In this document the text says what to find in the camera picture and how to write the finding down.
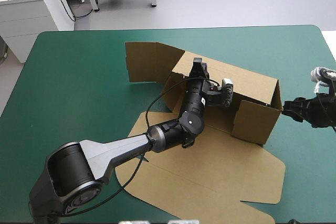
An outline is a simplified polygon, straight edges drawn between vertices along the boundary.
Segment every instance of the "black robotic arm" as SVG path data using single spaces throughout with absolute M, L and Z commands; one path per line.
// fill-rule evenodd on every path
M 162 152 L 177 145 L 194 144 L 203 131 L 206 105 L 228 107 L 233 84 L 222 87 L 209 79 L 206 63 L 195 58 L 186 79 L 187 89 L 177 119 L 150 126 L 146 133 L 110 143 L 90 140 L 67 143 L 49 156 L 29 195 L 35 224 L 59 223 L 60 217 L 95 198 L 108 184 L 113 169 L 147 151 Z

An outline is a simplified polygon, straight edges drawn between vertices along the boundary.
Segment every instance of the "robotic arm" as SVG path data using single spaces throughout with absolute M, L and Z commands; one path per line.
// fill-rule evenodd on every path
M 195 58 L 177 119 L 150 126 L 146 133 L 110 143 L 90 140 L 67 143 L 49 156 L 29 195 L 35 224 L 59 223 L 60 217 L 94 199 L 108 184 L 113 169 L 147 151 L 156 153 L 177 145 L 188 148 L 203 131 L 206 105 L 228 107 L 233 84 L 209 81 L 207 64 Z
M 311 72 L 311 80 L 316 82 L 313 99 L 297 97 L 286 101 L 283 114 L 297 122 L 306 120 L 312 127 L 336 126 L 336 71 L 317 67 Z M 329 87 L 329 93 L 319 93 L 320 86 Z

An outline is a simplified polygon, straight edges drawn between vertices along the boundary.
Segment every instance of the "cardboard sheet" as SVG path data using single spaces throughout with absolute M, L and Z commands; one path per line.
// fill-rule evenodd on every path
M 151 112 L 150 123 L 176 118 L 174 113 Z M 130 135 L 146 131 L 144 113 Z M 257 144 L 239 140 L 206 125 L 195 144 L 162 153 L 146 154 L 134 180 L 126 190 L 181 219 L 208 223 L 271 224 L 271 216 L 241 201 L 279 202 L 285 165 Z M 125 183 L 138 159 L 116 169 Z

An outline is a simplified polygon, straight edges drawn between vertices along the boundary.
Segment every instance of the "cardboard box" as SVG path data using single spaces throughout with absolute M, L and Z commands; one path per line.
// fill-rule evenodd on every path
M 158 42 L 127 42 L 126 52 L 130 81 L 159 82 L 164 90 L 187 77 L 193 59 L 201 57 L 211 79 L 221 83 L 230 78 L 234 83 L 230 109 L 207 107 L 205 123 L 242 140 L 266 143 L 282 110 L 277 79 Z M 180 110 L 184 91 L 181 85 L 163 97 L 172 112 Z
M 130 42 L 126 50 L 130 81 L 157 81 L 166 89 L 189 74 L 194 57 L 202 57 L 210 78 L 220 83 L 231 78 L 235 90 L 230 109 L 205 108 L 205 129 L 192 147 L 148 152 L 149 162 L 142 163 L 126 190 L 178 218 L 199 219 L 202 224 L 275 223 L 242 201 L 276 204 L 281 198 L 285 165 L 255 144 L 267 140 L 280 113 L 278 81 L 161 43 Z M 177 118 L 183 91 L 179 87 L 165 95 L 172 113 L 150 112 L 150 123 Z M 144 114 L 130 136 L 147 130 Z M 120 184 L 137 163 L 135 158 L 116 168 Z M 163 221 L 146 212 L 143 216 Z

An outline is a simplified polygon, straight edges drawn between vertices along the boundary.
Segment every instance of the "drawer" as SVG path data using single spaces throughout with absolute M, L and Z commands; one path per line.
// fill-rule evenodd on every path
M 0 35 L 2 38 L 39 34 L 43 31 L 55 30 L 57 30 L 57 27 L 51 16 L 0 23 Z
M 0 9 L 0 22 L 50 16 L 42 0 L 1 5 Z
M 30 34 L 17 37 L 4 38 L 8 47 L 12 50 L 16 58 L 21 62 L 26 62 L 28 55 L 35 43 L 38 34 Z

